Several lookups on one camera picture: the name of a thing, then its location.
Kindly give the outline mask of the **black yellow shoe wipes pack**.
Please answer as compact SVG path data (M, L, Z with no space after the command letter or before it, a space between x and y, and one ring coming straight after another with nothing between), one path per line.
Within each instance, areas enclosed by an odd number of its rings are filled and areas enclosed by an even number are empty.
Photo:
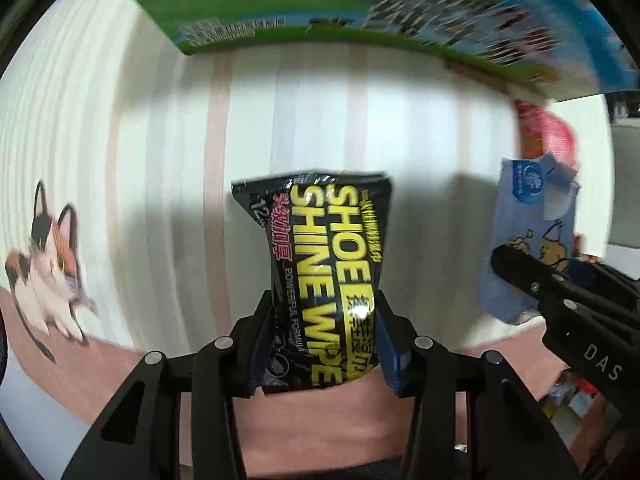
M232 196L264 229L274 335L265 393L352 382L378 364L380 287L393 185L384 172L238 181Z

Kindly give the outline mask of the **blue tissue pack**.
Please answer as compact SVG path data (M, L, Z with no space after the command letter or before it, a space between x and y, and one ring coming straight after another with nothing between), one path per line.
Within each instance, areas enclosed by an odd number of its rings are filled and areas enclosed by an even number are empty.
M563 271L573 251L576 171L547 153L501 163L488 248L502 244ZM537 314L536 302L499 278L484 258L478 302L499 321L518 325Z

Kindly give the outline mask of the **red tissue pack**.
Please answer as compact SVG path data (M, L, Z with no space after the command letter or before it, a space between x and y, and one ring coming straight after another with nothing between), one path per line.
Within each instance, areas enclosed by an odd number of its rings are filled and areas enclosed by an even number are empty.
M578 168L575 133L559 116L522 100L514 102L520 132L520 154L535 159L552 154L558 162Z

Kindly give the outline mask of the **striped cat table mat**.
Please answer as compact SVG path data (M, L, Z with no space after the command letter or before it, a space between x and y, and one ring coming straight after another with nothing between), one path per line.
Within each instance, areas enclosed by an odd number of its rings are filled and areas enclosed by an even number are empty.
M518 154L518 89L439 58L364 44L181 54L134 0L58 0L1 78L1 248L28 244L35 188L73 205L96 312L78 346L43 356L10 300L1 411L57 479L136 365L201 348L269 285L262 230L234 180L304 169L394 181L382 287L420 332L502 352L535 396L562 362L539 320L503 324L474 302L500 162Z

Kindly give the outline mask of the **open cardboard box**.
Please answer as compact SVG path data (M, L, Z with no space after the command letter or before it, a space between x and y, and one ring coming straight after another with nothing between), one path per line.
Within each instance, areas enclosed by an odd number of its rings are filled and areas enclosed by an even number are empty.
M136 0L184 53L352 41L468 63L555 100L634 90L639 69L589 0Z

